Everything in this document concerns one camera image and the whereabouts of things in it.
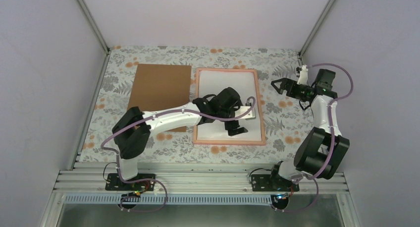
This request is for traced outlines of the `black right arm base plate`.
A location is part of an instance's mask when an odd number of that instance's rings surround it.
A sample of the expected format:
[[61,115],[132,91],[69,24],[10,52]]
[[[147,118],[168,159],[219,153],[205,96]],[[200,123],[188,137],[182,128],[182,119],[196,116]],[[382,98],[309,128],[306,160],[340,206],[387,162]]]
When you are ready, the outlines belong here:
[[292,181],[270,174],[252,174],[251,186],[254,192],[298,192],[298,184]]

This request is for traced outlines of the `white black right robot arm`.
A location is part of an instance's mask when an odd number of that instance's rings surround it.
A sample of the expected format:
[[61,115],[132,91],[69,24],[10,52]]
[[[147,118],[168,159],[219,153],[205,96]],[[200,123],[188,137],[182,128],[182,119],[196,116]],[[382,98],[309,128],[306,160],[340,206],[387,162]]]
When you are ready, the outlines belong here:
[[296,171],[313,178],[330,179],[350,147],[350,141],[342,136],[336,118],[339,98],[332,90],[336,73],[320,69],[312,85],[307,85],[303,82],[307,69],[302,66],[297,71],[300,75],[297,81],[281,78],[271,82],[278,94],[285,93],[299,102],[309,102],[308,108],[312,111],[314,126],[296,152],[293,166]]

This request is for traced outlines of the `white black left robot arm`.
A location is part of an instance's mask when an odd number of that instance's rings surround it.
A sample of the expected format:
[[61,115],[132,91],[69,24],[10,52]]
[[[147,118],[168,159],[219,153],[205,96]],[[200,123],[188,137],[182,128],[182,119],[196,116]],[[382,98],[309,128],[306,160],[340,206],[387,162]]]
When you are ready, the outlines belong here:
[[126,190],[133,189],[138,183],[137,157],[155,134],[180,127],[192,127],[221,121],[228,136],[246,133],[239,120],[255,117],[256,98],[250,96],[245,103],[232,87],[218,94],[195,98],[179,107],[161,111],[141,111],[139,107],[129,108],[112,128],[113,140],[118,149],[118,183]]

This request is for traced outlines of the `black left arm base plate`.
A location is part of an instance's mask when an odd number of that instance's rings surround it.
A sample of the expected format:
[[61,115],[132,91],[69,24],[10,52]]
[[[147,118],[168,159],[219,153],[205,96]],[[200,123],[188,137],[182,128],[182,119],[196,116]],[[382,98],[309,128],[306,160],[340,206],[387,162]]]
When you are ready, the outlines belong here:
[[153,191],[154,181],[145,180],[135,183],[122,182],[117,173],[109,173],[106,178],[105,190],[107,191]]

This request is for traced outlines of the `brown cardboard backing board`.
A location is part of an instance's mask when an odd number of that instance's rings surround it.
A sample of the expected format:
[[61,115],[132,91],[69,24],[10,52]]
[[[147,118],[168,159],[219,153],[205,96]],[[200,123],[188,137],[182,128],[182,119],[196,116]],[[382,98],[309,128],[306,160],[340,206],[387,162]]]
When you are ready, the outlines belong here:
[[189,65],[139,64],[127,108],[160,111],[190,101]]

